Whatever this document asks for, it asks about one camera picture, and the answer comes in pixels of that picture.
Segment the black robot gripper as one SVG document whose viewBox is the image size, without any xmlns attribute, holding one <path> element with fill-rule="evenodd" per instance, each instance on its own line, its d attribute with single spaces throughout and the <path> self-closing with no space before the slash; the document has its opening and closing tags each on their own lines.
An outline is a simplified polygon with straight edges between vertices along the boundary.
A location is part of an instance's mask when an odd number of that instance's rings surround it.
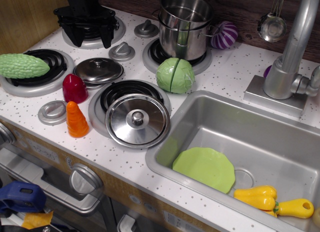
<svg viewBox="0 0 320 232">
<path fill-rule="evenodd" d="M 76 47 L 83 43 L 83 30 L 79 27 L 99 27 L 103 47 L 108 49 L 117 26 L 116 13 L 100 5 L 99 0 L 67 0 L 68 6 L 56 8 L 53 13 L 68 38 Z"/>
</svg>

